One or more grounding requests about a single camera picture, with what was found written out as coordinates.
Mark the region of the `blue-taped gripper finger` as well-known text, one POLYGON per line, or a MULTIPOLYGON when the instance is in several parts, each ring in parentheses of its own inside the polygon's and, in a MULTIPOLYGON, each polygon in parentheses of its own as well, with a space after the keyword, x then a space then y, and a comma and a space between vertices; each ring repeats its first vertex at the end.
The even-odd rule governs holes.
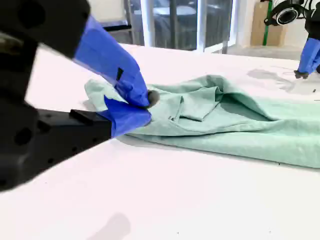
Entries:
POLYGON ((136 60, 91 15, 85 0, 1 1, 0 69, 30 71, 39 44, 102 76, 130 105, 147 109, 159 100, 136 60))
POLYGON ((320 41, 315 41, 314 53, 313 53, 313 60, 311 63, 311 67, 309 73, 317 72, 320 73, 320 41))
POLYGON ((308 38, 301 52, 298 69, 294 71, 296 79, 307 79, 315 71, 316 40, 308 38))
POLYGON ((38 110, 38 173, 151 121, 151 114, 143 107, 106 96, 103 97, 103 103, 107 109, 97 112, 38 110))

